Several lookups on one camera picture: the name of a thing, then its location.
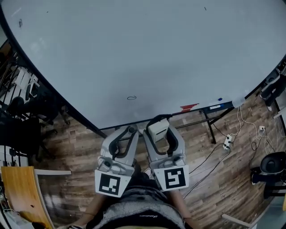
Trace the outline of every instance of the power strip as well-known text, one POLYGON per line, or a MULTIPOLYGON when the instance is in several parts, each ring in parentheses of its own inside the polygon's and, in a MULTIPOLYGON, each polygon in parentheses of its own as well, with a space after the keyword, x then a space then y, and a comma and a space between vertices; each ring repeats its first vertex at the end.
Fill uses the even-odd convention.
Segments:
POLYGON ((225 140, 224 140, 223 148, 224 148, 225 150, 228 150, 230 143, 231 143, 231 136, 228 134, 227 137, 226 137, 225 140))

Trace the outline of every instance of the red tag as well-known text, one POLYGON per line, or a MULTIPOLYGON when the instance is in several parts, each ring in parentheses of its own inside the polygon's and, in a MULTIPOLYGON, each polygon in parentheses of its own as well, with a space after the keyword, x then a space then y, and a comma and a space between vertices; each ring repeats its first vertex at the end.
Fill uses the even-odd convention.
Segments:
POLYGON ((182 112, 187 112, 187 111, 190 111, 197 104, 199 104, 199 103, 192 104, 192 105, 181 106, 180 108, 182 108, 182 112))

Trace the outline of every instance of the chair backrest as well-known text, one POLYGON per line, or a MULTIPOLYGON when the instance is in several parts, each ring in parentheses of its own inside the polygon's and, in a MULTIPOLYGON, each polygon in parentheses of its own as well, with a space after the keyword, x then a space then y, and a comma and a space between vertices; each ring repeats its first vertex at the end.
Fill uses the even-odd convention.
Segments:
POLYGON ((59 113, 57 105, 50 100, 30 100, 21 107, 21 113, 32 113, 34 115, 43 115, 49 120, 54 120, 59 113))
POLYGON ((267 174, 278 174, 285 169, 286 153, 275 152, 265 156, 260 164, 262 172, 267 174))

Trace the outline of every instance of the drawn circle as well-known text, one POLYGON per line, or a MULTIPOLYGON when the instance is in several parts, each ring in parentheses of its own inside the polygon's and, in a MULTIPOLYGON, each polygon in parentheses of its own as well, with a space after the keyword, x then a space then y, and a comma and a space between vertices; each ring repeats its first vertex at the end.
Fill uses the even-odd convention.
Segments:
POLYGON ((134 95, 134 96, 129 96, 129 97, 127 97, 127 99, 128 99, 128 100, 135 100, 135 99, 137 99, 137 97, 134 95))

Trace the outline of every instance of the black chair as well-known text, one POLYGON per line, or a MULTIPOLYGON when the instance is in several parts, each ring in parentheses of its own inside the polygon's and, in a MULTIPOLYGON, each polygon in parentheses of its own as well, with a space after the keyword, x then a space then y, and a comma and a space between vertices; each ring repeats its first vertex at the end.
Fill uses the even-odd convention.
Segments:
MULTIPOLYGON (((265 156, 261 163, 260 169, 263 173, 268 175, 285 175, 284 169, 286 169, 286 153, 285 152, 275 152, 270 153, 265 156)), ((264 199, 270 196, 285 196, 285 193, 273 192, 275 190, 285 190, 286 186, 275 186, 275 182, 266 183, 264 188, 264 199)))
POLYGON ((0 117, 0 145, 13 148, 14 152, 10 152, 12 156, 24 156, 30 159, 35 155, 36 160, 41 161, 38 157, 41 146, 47 155, 55 159, 43 143, 43 140, 52 133, 57 132, 51 130, 41 135, 41 124, 38 118, 22 121, 12 117, 0 117))
POLYGON ((64 111, 62 107, 64 104, 57 99, 54 94, 49 91, 41 82, 39 83, 39 87, 34 86, 32 90, 32 94, 36 97, 30 95, 30 86, 28 86, 26 90, 26 100, 30 98, 30 101, 23 104, 20 108, 21 110, 18 113, 32 113, 33 115, 37 116, 39 119, 47 122, 50 125, 53 125, 53 120, 60 115, 62 116, 64 122, 69 125, 70 122, 66 120, 64 116, 64 111))

